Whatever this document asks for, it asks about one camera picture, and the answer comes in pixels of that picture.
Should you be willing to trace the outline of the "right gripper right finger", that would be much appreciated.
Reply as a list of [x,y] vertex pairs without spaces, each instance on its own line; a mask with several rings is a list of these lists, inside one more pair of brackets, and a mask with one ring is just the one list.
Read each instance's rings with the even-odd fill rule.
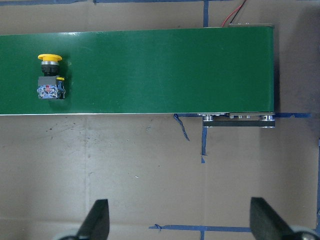
[[292,240],[295,235],[262,197],[250,200],[249,227],[256,240]]

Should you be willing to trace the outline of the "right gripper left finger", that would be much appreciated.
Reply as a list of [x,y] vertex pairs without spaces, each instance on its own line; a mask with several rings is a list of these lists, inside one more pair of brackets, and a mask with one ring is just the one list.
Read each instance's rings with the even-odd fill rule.
[[107,240],[110,232],[108,199],[98,199],[76,233],[77,240]]

